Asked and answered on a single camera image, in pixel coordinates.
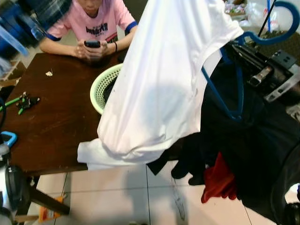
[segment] blue hanger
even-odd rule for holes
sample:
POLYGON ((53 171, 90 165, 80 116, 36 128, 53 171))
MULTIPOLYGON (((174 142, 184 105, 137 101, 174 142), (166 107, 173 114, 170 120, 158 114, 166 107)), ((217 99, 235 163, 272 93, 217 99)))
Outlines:
MULTIPOLYGON (((287 40, 291 35, 293 35, 296 32, 296 30, 298 29, 299 24, 300 24, 300 14, 299 14, 298 9, 292 3, 285 2, 285 1, 277 1, 277 2, 275 2, 274 5, 277 7, 285 7, 292 13, 293 22, 292 22, 291 28, 285 34, 283 34, 279 37, 273 37, 273 38, 269 38, 269 39, 260 38, 253 32, 247 31, 247 32, 244 32, 243 35, 241 35, 237 38, 240 45, 243 45, 245 43, 246 37, 250 37, 253 41, 255 41, 256 43, 258 43, 260 45, 273 45, 273 44, 287 40)), ((223 59, 225 60, 225 63, 230 63, 230 60, 228 59, 226 52, 221 49, 221 53, 223 55, 223 59)), ((237 122, 241 121, 242 113, 243 113, 243 105, 244 105, 244 84, 243 84, 243 74, 242 74, 241 67, 236 65, 236 76, 237 76, 237 80, 238 80, 238 109, 236 111, 231 111, 228 109, 226 103, 223 101, 223 99, 220 96, 220 94, 218 93, 215 85, 210 80, 204 67, 202 67, 202 73, 203 73, 205 79, 207 80, 207 83, 209 84, 210 88, 212 89, 215 96, 217 97, 219 103, 221 104, 223 110, 228 115, 228 117, 237 122)))

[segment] table leg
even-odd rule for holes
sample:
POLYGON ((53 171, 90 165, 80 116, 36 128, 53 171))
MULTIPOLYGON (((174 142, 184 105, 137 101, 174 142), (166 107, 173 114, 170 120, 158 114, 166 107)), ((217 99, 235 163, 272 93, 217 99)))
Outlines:
MULTIPOLYGON (((26 180, 26 183, 28 184, 28 187, 30 186, 30 183, 31 183, 31 180, 34 180, 34 185, 33 187, 34 188, 37 188, 37 185, 38 185, 38 180, 39 180, 39 176, 35 176, 35 177, 27 177, 27 180, 26 180)), ((18 215, 27 215, 28 213, 28 210, 29 210, 29 207, 30 207, 30 204, 31 204, 31 201, 30 199, 28 199, 28 201, 24 201, 22 203, 22 205, 18 208, 18 211, 17 211, 17 216, 18 215)))
POLYGON ((43 192, 36 190, 34 187, 29 187, 31 201, 44 206, 50 210, 58 212, 62 215, 68 215, 70 212, 70 207, 63 203, 56 201, 50 196, 44 194, 43 192))

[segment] pink t-shirt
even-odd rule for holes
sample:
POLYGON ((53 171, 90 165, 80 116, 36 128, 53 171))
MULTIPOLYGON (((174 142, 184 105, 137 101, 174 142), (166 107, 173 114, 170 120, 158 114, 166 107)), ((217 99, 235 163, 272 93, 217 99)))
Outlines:
POLYGON ((137 25, 123 0, 103 0, 95 18, 89 17, 73 0, 69 12, 48 30, 47 37, 58 41, 72 29, 77 40, 113 42, 118 38, 116 25, 126 31, 137 25))

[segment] white cloth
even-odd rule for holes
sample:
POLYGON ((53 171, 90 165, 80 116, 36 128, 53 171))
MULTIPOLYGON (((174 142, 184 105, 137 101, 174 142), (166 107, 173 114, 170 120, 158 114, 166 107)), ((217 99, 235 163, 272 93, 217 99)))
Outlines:
POLYGON ((80 143, 78 162, 89 169, 147 163, 200 131, 207 84, 201 68, 211 75, 219 49, 243 33, 224 7, 222 0, 148 1, 99 138, 80 143))

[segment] red cloth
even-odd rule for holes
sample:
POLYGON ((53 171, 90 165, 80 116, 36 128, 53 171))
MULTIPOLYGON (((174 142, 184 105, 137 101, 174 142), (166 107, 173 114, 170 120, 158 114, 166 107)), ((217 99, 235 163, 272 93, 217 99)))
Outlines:
POLYGON ((234 174, 230 171, 221 153, 218 153, 215 166, 204 171, 204 183, 202 203, 206 203, 211 197, 236 199, 237 187, 234 174))

